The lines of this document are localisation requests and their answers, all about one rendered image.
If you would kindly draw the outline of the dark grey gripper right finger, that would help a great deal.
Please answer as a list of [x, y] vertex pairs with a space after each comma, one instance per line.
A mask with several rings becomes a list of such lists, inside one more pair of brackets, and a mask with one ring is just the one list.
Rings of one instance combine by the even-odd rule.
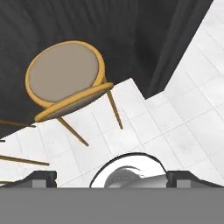
[[166, 186], [168, 188], [224, 188], [224, 185], [217, 185], [215, 183], [197, 178], [189, 171], [168, 171], [166, 173], [166, 178]]

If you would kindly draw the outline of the dark grey counter island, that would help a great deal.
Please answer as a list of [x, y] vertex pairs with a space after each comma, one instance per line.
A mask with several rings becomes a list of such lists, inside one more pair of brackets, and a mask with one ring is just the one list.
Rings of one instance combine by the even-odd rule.
[[96, 47], [109, 81], [163, 91], [214, 0], [0, 0], [0, 139], [41, 108], [25, 90], [32, 59], [66, 40]]

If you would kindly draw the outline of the white round black-rimmed object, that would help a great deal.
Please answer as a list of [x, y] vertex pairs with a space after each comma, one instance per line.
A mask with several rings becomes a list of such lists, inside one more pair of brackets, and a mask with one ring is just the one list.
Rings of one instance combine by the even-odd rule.
[[166, 169], [154, 156], [130, 152], [114, 157], [92, 178], [90, 188], [166, 188]]

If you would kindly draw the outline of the gold chair with beige cushion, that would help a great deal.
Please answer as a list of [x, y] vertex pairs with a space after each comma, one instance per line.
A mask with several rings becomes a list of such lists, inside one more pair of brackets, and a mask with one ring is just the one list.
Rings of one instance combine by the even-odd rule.
[[34, 121], [56, 119], [72, 134], [76, 131], [63, 119], [98, 100], [109, 99], [115, 118], [120, 121], [106, 67], [99, 50], [87, 42], [69, 40], [47, 47], [31, 61], [25, 73], [25, 89], [40, 107]]

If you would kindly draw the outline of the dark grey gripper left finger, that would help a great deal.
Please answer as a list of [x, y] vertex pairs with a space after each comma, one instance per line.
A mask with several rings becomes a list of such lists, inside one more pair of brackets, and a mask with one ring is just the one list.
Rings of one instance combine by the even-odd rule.
[[33, 171], [27, 177], [2, 185], [2, 188], [56, 188], [56, 171]]

